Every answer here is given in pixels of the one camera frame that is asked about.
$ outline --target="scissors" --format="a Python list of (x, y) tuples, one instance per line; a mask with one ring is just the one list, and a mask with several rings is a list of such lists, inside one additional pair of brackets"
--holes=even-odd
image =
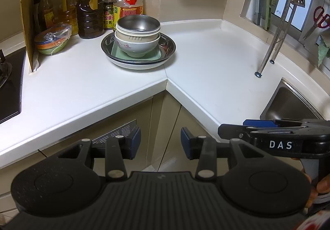
[(330, 26), (330, 15), (326, 14), (324, 15), (324, 8), (321, 6), (318, 6), (315, 11), (314, 11), (314, 25), (308, 30), (308, 32), (306, 33), (306, 35), (304, 36), (304, 39), (307, 39), (316, 28), (327, 28)]

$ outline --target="brown board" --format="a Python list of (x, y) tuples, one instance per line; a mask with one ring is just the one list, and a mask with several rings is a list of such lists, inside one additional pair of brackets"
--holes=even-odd
[(25, 45), (31, 69), (33, 71), (33, 0), (20, 0), (21, 19)]

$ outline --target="stainless steel sink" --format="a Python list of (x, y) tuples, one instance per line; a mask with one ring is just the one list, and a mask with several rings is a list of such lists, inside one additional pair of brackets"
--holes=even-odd
[(282, 79), (260, 119), (323, 119), (323, 117), (299, 92)]

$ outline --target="jar lid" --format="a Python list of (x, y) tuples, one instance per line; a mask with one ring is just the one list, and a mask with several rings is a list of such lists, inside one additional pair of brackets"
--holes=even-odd
[(117, 0), (104, 0), (103, 3), (106, 5), (113, 5), (114, 3), (117, 3)]

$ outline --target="white countertop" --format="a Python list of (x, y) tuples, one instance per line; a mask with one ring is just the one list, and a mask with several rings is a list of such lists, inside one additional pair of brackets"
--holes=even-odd
[(214, 137), (222, 123), (258, 119), (281, 78), (330, 120), (330, 97), (282, 54), (255, 77), (268, 45), (235, 25), (176, 21), (163, 23), (161, 31), (177, 50), (156, 69), (112, 64), (100, 47), (105, 35), (73, 37), (65, 52), (44, 58), (32, 74), (26, 60), (22, 112), (0, 124), (0, 167), (165, 89)]

